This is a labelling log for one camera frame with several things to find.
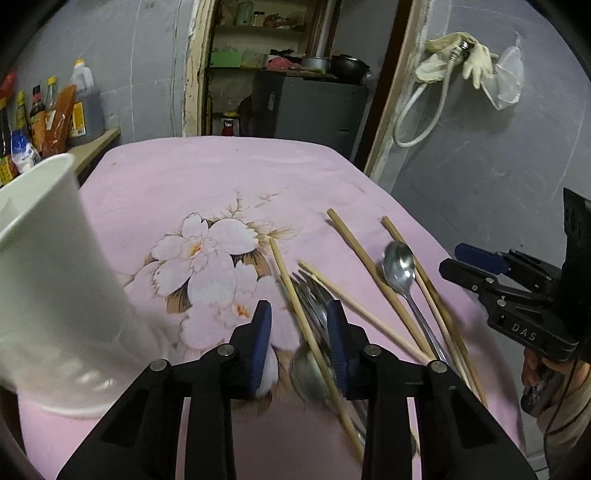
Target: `box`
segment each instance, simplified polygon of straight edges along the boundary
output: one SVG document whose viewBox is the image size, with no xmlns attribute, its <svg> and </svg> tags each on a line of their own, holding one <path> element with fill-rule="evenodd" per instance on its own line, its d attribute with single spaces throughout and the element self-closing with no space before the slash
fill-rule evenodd
<svg viewBox="0 0 591 480">
<path fill-rule="evenodd" d="M 210 67 L 239 68 L 242 54 L 239 51 L 213 51 L 209 59 Z"/>
</svg>

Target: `white plastic cup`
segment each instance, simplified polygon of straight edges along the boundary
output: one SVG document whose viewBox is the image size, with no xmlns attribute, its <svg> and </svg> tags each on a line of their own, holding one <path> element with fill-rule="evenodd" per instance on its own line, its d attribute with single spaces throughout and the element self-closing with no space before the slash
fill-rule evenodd
<svg viewBox="0 0 591 480">
<path fill-rule="evenodd" d="M 0 189 L 0 377 L 46 410 L 88 417 L 167 351 L 100 250 L 73 162 L 56 155 Z"/>
</svg>

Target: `pink tablecloth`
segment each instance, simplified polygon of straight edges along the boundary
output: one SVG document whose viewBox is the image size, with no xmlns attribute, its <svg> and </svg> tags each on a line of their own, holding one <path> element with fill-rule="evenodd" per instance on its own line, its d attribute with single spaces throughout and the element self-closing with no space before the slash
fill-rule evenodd
<svg viewBox="0 0 591 480">
<path fill-rule="evenodd" d="M 288 368 L 298 334 L 276 284 L 268 249 L 273 236 L 288 268 L 317 265 L 369 310 L 410 336 L 352 250 L 327 221 L 334 208 L 368 254 L 378 259 L 388 215 L 460 320 L 486 389 L 490 411 L 523 446 L 511 373 L 488 331 L 480 305 L 442 280 L 445 250 L 385 191 L 326 147 L 239 138 L 153 140 L 105 155 L 81 189 L 90 223 L 138 313 L 164 327 L 186 361 L 229 339 L 258 299 L 273 305 L 270 390 L 236 411 L 238 478 L 354 480 L 360 466 L 338 421 L 294 394 Z M 419 290 L 414 295 L 438 331 Z M 370 341 L 412 359 L 372 326 Z M 20 403 L 27 453 L 54 479 L 96 424 Z"/>
</svg>

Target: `white cable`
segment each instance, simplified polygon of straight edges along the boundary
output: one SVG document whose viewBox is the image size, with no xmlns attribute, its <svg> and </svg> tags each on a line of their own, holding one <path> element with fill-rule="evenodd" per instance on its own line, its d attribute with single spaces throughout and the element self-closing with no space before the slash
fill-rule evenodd
<svg viewBox="0 0 591 480">
<path fill-rule="evenodd" d="M 455 66 L 455 60 L 456 59 L 454 58 L 454 59 L 450 59 L 447 62 L 445 76 L 443 77 L 443 85 L 441 87 L 441 97 L 439 99 L 439 106 L 437 107 L 437 111 L 435 112 L 435 115 L 433 116 L 433 120 L 431 120 L 431 123 L 423 131 L 423 133 L 421 133 L 419 136 L 413 138 L 411 141 L 408 141 L 408 142 L 403 142 L 400 139 L 400 129 L 401 129 L 402 124 L 404 123 L 404 119 L 406 118 L 411 107 L 415 104 L 415 102 L 418 100 L 418 98 L 423 94 L 423 92 L 427 88 L 426 83 L 422 83 L 421 85 L 419 85 L 419 87 L 413 93 L 413 96 L 410 97 L 410 100 L 407 102 L 407 104 L 402 109 L 400 116 L 396 120 L 396 125 L 394 126 L 394 141 L 396 142 L 396 144 L 399 147 L 402 147 L 402 148 L 412 147 L 413 145 L 416 145 L 419 142 L 422 142 L 427 137 L 427 135 L 430 134 L 431 131 L 433 131 L 433 129 L 435 128 L 435 125 L 437 125 L 437 122 L 439 121 L 439 117 L 441 117 L 441 112 L 443 112 L 443 107 L 445 106 L 445 101 L 447 100 L 447 91 L 449 90 L 449 80 L 450 80 L 450 77 L 452 76 L 452 70 Z"/>
</svg>

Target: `gray wall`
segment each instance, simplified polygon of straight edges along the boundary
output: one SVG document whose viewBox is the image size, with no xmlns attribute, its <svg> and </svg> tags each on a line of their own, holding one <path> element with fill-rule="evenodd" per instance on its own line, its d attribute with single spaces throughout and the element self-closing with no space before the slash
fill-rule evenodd
<svg viewBox="0 0 591 480">
<path fill-rule="evenodd" d="M 121 143 L 181 135 L 187 29 L 193 0 L 69 0 L 28 43 L 15 69 L 27 92 L 58 77 L 61 89 L 73 63 L 84 58 L 101 90 L 108 127 L 121 126 Z"/>
<path fill-rule="evenodd" d="M 397 8 L 392 0 L 343 0 L 332 51 L 357 57 L 379 73 Z"/>
<path fill-rule="evenodd" d="M 562 188 L 591 197 L 589 80 L 525 0 L 434 0 L 431 19 L 449 22 L 448 32 L 472 33 L 499 54 L 518 32 L 525 86 L 517 106 L 497 112 L 457 77 L 433 133 L 402 154 L 392 150 L 394 177 L 405 155 L 392 195 L 450 252 L 468 242 L 520 249 L 561 265 Z M 439 101 L 439 87 L 431 88 L 426 107 L 413 116 L 419 131 Z M 522 348 L 503 343 L 519 385 Z M 524 422 L 528 451 L 539 452 L 540 436 L 529 417 Z"/>
</svg>

